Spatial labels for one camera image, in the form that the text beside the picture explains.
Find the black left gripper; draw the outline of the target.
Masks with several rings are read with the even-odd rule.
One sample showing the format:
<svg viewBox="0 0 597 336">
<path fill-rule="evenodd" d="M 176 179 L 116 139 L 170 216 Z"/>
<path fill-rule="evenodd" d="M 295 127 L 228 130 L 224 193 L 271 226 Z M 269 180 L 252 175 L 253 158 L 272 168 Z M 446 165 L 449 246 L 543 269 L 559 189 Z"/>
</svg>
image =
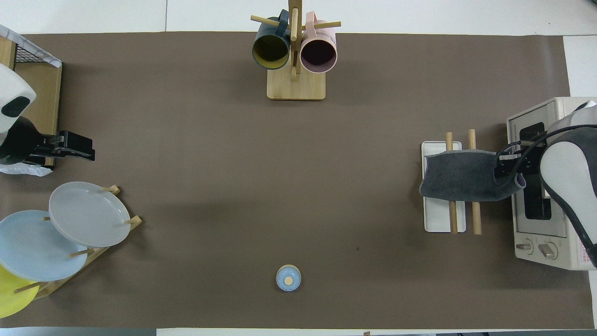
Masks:
<svg viewBox="0 0 597 336">
<path fill-rule="evenodd" d="M 75 132 L 59 131 L 58 147 L 68 151 L 91 151 L 92 139 L 76 134 Z M 45 153 L 39 151 L 38 146 L 44 145 L 45 140 L 50 138 L 48 134 L 39 132 L 32 121 L 25 117 L 18 117 L 17 121 L 8 130 L 0 147 L 0 163 L 11 165 L 24 162 L 30 156 L 47 159 L 62 159 L 73 157 L 87 161 L 95 161 L 95 152 L 92 154 L 81 154 L 73 152 Z"/>
</svg>

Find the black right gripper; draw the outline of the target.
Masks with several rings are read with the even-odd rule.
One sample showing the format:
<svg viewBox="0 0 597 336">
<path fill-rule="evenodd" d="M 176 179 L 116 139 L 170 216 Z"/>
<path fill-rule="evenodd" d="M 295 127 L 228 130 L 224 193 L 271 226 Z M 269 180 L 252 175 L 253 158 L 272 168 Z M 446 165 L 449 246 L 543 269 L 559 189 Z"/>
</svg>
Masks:
<svg viewBox="0 0 597 336">
<path fill-rule="evenodd" d="M 537 174 L 540 159 L 546 151 L 546 142 L 513 142 L 506 150 L 497 153 L 494 178 L 513 174 Z"/>
</svg>

